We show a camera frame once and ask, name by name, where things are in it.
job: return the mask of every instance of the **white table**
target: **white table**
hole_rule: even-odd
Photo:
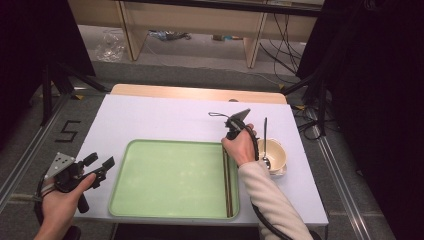
[[[183,224],[183,225],[241,225],[253,226],[258,219],[249,196],[239,182],[240,212],[230,220],[165,219],[116,217],[109,213],[108,204],[114,180],[127,144],[134,139],[185,140],[220,142],[225,136],[225,118],[210,117],[208,112],[232,115],[250,108],[246,123],[256,124],[258,136],[263,136],[263,121],[268,118],[268,135],[277,139],[287,153],[287,173],[274,176],[304,222],[309,226],[328,224],[292,111],[285,104],[241,103],[174,98],[107,95],[98,111],[77,160],[97,152],[99,160],[86,168],[90,171],[113,156],[116,165],[107,173],[101,187],[85,193],[90,210],[76,213],[77,218],[117,223]]]

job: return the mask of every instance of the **bowl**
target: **bowl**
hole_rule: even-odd
[[[259,148],[259,159],[262,159],[264,152],[264,140],[258,140]],[[286,165],[286,152],[284,151],[281,144],[275,139],[266,140],[266,157],[271,163],[271,168],[269,169],[270,173],[281,172],[281,169]]]

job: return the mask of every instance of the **floor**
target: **floor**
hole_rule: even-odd
[[[212,40],[210,35],[190,34],[190,39],[161,41],[156,37],[149,36],[139,59],[132,62],[128,59],[120,29],[80,26],[80,31],[93,61],[97,77],[104,80],[106,84],[116,83],[114,82],[116,79],[128,83],[137,83],[146,80],[149,76],[154,76],[152,77],[154,79],[149,82],[149,84],[154,84],[155,81],[163,80],[162,77],[169,76],[174,69],[183,69],[183,71],[180,71],[175,79],[169,80],[169,85],[179,84],[184,86],[186,84],[191,86],[198,84],[208,86],[209,81],[217,81],[216,84],[220,84],[220,80],[214,80],[213,77],[238,76],[238,79],[243,79],[244,82],[238,80],[238,82],[232,83],[233,85],[230,85],[229,88],[247,86],[246,88],[249,89],[278,92],[281,87],[287,87],[299,81],[291,71],[275,63],[264,51],[266,49],[275,56],[281,41],[262,40],[264,49],[259,49],[254,68],[248,69],[243,43],[240,40],[216,41]],[[290,44],[294,49],[292,50],[293,55],[302,54],[305,47],[304,43]],[[110,50],[111,46],[113,46],[112,50],[115,50],[117,55],[113,55],[112,58],[111,55],[108,55],[109,61],[112,62],[105,62],[104,55],[101,54]],[[287,51],[284,43],[281,50]],[[278,58],[290,68],[294,68],[295,66],[287,56],[284,53],[279,53]],[[142,70],[138,70],[143,69],[143,67],[157,69],[158,71],[154,74],[150,71],[148,74],[152,75],[146,76],[143,75]],[[209,74],[201,80],[189,79],[190,74],[201,74],[205,71],[213,73],[213,77],[210,77],[211,74]],[[76,82],[75,86],[87,87],[79,82]],[[303,90],[300,89],[287,96],[288,103],[302,105],[300,98]],[[79,115],[84,115],[81,116],[82,118],[94,118],[96,111],[90,111],[90,106],[95,109],[101,104],[101,101],[101,94],[90,92],[86,95],[85,103],[73,101],[66,105],[65,116],[60,116],[57,121],[76,118]],[[87,111],[78,112],[78,109],[82,107],[81,104],[84,104]],[[31,144],[32,136],[37,134],[38,124],[41,121],[41,110],[40,95],[37,93],[34,95],[32,108],[28,109],[22,116],[21,122],[17,123],[15,134],[10,137],[8,146],[1,150],[0,169],[2,169],[2,174],[0,174],[0,180],[2,184],[6,181],[8,173],[13,170],[14,164],[24,154],[26,146]],[[309,111],[293,111],[293,113],[298,126],[314,117],[314,111],[310,108]],[[332,118],[331,112],[327,114],[327,117]],[[76,141],[84,141],[84,131],[87,132],[89,127],[89,124],[81,126],[80,132],[82,133],[77,136],[80,139],[76,139]],[[55,126],[51,131],[60,132],[60,128],[61,126]],[[395,239],[366,182],[356,172],[355,161],[349,147],[343,140],[343,134],[337,129],[337,122],[333,121],[326,124],[327,136],[324,138],[325,141],[310,140],[316,136],[314,131],[316,129],[310,128],[300,132],[300,134],[330,224],[328,227],[310,227],[318,232],[322,239]],[[54,139],[47,138],[46,141],[54,142]],[[52,146],[55,148],[54,151],[57,151],[56,148],[66,149],[65,146],[57,143],[53,143]],[[323,154],[323,149],[326,149],[326,147],[329,147],[331,151],[330,156]],[[74,155],[78,152],[78,149],[66,150]],[[50,154],[53,150],[40,148],[39,151],[43,155]],[[37,156],[32,161],[33,165],[42,165],[48,162]],[[340,174],[335,175],[331,171],[331,166],[336,166],[340,170]],[[37,223],[31,212],[30,194],[34,184],[31,182],[33,178],[28,177],[31,174],[30,172],[31,168],[24,177],[19,179],[19,184],[15,188],[12,198],[1,212],[0,239],[27,239],[37,231]],[[342,180],[341,185],[337,184],[340,179]],[[352,204],[357,212],[350,209]],[[355,217],[359,217],[364,223],[361,223],[364,226],[363,229],[355,226],[357,224]],[[89,222],[80,223],[80,226],[83,230],[82,239],[114,238],[116,227],[114,224]]]

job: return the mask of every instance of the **green tray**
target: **green tray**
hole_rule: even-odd
[[[109,211],[126,217],[232,218],[240,208],[237,166],[225,156],[220,143],[134,140]]]

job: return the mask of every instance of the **gray floor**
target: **gray floor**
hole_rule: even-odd
[[[266,92],[278,92],[281,84],[289,86],[289,82],[298,79],[280,65],[275,65],[264,51],[260,50],[255,68],[246,67],[242,41],[227,40],[213,41],[208,35],[191,35],[190,40],[178,39],[173,41],[160,41],[148,37],[146,45],[136,62],[128,60],[125,49],[119,61],[104,62],[97,59],[97,49],[101,47],[106,34],[113,34],[118,39],[118,44],[123,44],[122,34],[119,30],[94,28],[81,26],[81,33],[86,43],[87,50],[93,60],[97,77],[105,85],[113,86],[119,82],[134,84],[191,86],[222,89],[255,90]],[[276,49],[268,40],[263,40],[264,47],[276,53]],[[302,53],[304,44],[292,43],[292,46]],[[290,65],[288,58],[281,58]],[[275,76],[277,72],[281,81]],[[75,86],[86,87],[79,81]],[[301,104],[302,90],[287,96],[288,102],[293,105]],[[66,102],[61,114],[58,116],[51,130],[48,132],[43,146],[34,157],[32,164],[19,185],[14,191],[12,198],[0,215],[0,239],[30,239],[38,225],[32,203],[29,201],[36,186],[36,179],[51,162],[56,152],[64,152],[68,155],[77,155],[79,147],[84,141],[91,122],[99,108],[103,94],[91,89],[80,90],[84,95],[82,100],[69,100]],[[16,124],[14,134],[10,136],[8,144],[0,152],[0,183],[3,184],[13,168],[14,164],[24,153],[26,146],[39,129],[42,117],[42,98],[40,93],[33,97],[32,107],[28,108],[20,121]],[[298,125],[306,120],[301,112],[294,111]],[[81,121],[72,130],[78,131],[72,144],[56,142],[57,139],[68,137],[60,133],[68,120]],[[356,173],[355,160],[349,147],[343,139],[343,134],[337,131],[337,123],[328,123],[327,140],[331,146],[334,157],[337,160],[343,177],[352,193],[361,216],[372,239],[394,239],[387,225],[384,215],[376,204],[366,182]],[[306,136],[313,136],[312,130],[306,131]],[[308,140],[301,133],[312,173],[321,194],[324,207],[328,213],[330,224],[328,228],[316,227],[323,239],[357,239],[351,221],[346,213],[345,206],[329,172],[318,141]],[[82,239],[113,239],[114,224],[102,222],[79,222],[83,230]]]

